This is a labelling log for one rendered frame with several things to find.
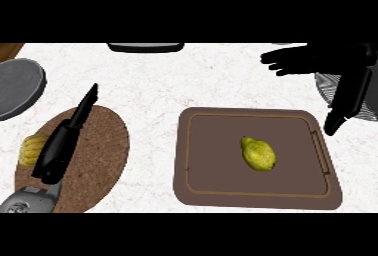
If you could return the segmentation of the yellow-green pear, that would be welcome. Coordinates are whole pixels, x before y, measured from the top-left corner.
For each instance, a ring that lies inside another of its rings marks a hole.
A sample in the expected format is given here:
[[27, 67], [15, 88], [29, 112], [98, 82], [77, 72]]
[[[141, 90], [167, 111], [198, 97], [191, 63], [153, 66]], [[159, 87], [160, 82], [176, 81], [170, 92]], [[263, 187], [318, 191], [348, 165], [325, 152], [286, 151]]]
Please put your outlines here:
[[243, 158], [256, 171], [271, 171], [278, 158], [271, 144], [259, 139], [244, 136], [241, 139]]

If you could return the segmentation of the brown wooden object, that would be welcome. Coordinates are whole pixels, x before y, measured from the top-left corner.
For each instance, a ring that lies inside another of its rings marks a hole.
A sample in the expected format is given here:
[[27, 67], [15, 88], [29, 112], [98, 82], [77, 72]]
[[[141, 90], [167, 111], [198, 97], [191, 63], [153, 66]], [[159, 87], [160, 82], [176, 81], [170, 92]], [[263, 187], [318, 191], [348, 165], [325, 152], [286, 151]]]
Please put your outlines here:
[[14, 59], [23, 47], [23, 43], [0, 43], [0, 62]]

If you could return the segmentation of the dark flat appliance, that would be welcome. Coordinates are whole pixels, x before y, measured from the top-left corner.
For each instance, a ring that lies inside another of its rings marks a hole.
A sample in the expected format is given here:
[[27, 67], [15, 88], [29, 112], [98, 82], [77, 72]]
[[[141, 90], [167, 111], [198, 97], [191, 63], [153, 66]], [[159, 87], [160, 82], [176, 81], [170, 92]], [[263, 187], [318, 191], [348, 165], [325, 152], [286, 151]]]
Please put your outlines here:
[[126, 53], [169, 53], [184, 49], [184, 43], [110, 43], [108, 47], [116, 52]]

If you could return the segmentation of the brown rectangular tray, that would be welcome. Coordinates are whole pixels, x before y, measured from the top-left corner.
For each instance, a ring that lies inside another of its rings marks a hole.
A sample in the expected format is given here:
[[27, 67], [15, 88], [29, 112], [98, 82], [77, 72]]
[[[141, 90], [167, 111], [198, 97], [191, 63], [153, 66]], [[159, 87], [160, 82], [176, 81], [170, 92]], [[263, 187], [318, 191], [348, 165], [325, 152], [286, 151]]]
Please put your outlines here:
[[[278, 164], [255, 171], [241, 138], [265, 140]], [[334, 210], [343, 192], [318, 121], [303, 110], [187, 109], [179, 117], [175, 194], [188, 205]]]

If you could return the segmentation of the grey round plate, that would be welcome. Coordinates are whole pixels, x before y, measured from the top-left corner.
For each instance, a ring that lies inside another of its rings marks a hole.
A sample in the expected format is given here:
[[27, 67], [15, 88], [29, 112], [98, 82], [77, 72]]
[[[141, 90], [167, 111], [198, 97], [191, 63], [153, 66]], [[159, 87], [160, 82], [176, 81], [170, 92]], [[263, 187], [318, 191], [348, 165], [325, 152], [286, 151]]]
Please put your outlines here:
[[0, 121], [35, 105], [46, 84], [46, 72], [35, 60], [21, 58], [0, 63]]

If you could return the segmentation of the round cork placemat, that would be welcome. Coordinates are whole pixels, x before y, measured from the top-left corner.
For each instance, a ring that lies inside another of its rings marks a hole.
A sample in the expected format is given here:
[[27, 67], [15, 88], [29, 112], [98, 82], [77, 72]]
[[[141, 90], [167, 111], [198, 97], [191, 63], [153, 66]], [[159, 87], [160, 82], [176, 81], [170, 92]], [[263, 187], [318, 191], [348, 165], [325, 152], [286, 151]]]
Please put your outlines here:
[[119, 114], [95, 106], [80, 131], [55, 213], [83, 213], [111, 192], [129, 157], [129, 131]]

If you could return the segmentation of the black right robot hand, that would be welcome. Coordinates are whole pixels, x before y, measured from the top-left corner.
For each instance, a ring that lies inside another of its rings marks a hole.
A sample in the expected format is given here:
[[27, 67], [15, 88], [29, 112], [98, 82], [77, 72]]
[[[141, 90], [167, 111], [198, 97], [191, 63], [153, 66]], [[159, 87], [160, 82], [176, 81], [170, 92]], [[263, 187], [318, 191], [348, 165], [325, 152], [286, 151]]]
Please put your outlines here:
[[333, 136], [362, 108], [378, 55], [373, 43], [309, 43], [262, 54], [262, 63], [278, 76], [321, 73], [340, 75], [324, 130]]

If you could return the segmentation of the yellow ridged fruit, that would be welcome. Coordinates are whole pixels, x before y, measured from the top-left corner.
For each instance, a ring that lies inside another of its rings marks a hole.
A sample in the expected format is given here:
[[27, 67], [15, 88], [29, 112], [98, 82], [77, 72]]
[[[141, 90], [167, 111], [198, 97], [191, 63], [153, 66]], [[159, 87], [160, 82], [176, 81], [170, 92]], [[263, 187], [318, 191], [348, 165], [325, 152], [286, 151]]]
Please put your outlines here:
[[46, 134], [35, 134], [24, 139], [18, 163], [21, 166], [35, 167], [37, 159], [48, 142], [49, 136]]

